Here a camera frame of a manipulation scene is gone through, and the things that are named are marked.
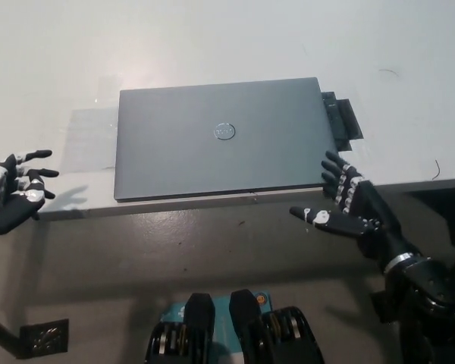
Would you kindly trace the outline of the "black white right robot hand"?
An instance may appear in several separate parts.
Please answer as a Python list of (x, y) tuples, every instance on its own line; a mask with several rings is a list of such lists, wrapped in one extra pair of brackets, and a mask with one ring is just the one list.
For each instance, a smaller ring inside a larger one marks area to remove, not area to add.
[(355, 239), (362, 255), (382, 270), (414, 256), (399, 220), (372, 182), (337, 153), (326, 152), (325, 157), (322, 192), (335, 209), (293, 206), (290, 214), (321, 231)]

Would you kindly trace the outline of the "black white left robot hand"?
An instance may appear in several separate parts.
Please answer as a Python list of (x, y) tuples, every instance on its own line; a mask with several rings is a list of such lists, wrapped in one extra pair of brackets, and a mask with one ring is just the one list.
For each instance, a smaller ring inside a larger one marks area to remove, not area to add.
[(33, 218), (46, 200), (55, 194), (46, 189), (45, 178), (59, 175), (56, 170), (31, 168), (25, 165), (33, 159), (48, 158), (50, 149), (12, 153), (0, 162), (0, 235)]

